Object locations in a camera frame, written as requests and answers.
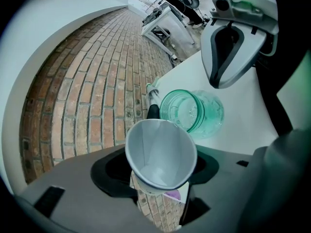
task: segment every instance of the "white table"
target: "white table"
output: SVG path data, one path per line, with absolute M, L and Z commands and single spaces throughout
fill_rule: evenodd
M 183 31 L 183 33 L 186 36 L 186 38 L 188 39 L 188 41 L 191 44 L 194 44 L 192 37 L 190 36 L 189 32 L 185 29 L 185 25 L 173 14 L 170 7 L 166 7 L 162 11 L 162 14 L 157 19 L 155 19 L 152 22 L 148 23 L 147 25 L 143 26 L 142 31 L 141 31 L 141 35 L 144 35 L 145 37 L 149 38 L 156 45 L 158 45 L 161 49 L 163 49 L 166 53 L 168 53 L 170 56 L 172 56 L 173 53 L 166 46 L 164 46 L 162 44 L 162 42 L 160 42 L 158 39 L 156 39 L 154 34 L 151 32 L 151 30 L 153 30 L 154 28 L 159 28 L 167 37 L 170 37 L 170 35 L 167 34 L 165 32 L 165 30 L 163 30 L 159 26 L 159 23 L 167 17 L 171 18 L 178 25 L 178 27 Z
M 224 123 L 214 136 L 194 139 L 198 145 L 252 155 L 255 149 L 270 145 L 278 137 L 263 102 L 255 68 L 229 88 L 215 89 L 208 82 L 199 51 L 160 78 L 158 89 L 161 98 L 176 89 L 205 90 L 220 98 Z

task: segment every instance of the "glass jar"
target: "glass jar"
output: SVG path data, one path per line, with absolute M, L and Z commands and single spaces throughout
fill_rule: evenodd
M 224 120 L 224 107 L 219 98 L 203 90 L 174 90 L 160 106 L 160 118 L 174 122 L 194 138 L 215 134 Z

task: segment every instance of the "transparent green container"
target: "transparent green container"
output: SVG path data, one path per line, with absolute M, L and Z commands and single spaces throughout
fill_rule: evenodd
M 174 90 L 163 99 L 160 118 L 174 122 L 194 138 L 207 138 L 221 128 L 224 107 L 206 91 Z

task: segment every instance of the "shoe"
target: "shoe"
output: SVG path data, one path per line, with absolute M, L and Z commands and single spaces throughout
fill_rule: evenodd
M 194 24 L 194 25 L 192 26 L 192 28 L 193 28 L 193 29 L 197 29 L 197 28 L 201 27 L 202 25 L 203 25 L 203 23 Z

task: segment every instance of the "white wall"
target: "white wall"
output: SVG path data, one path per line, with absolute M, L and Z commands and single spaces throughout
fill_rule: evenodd
M 67 35 L 125 6 L 118 0 L 29 0 L 10 21 L 0 39 L 0 174 L 11 192 L 26 187 L 19 125 L 35 74 Z

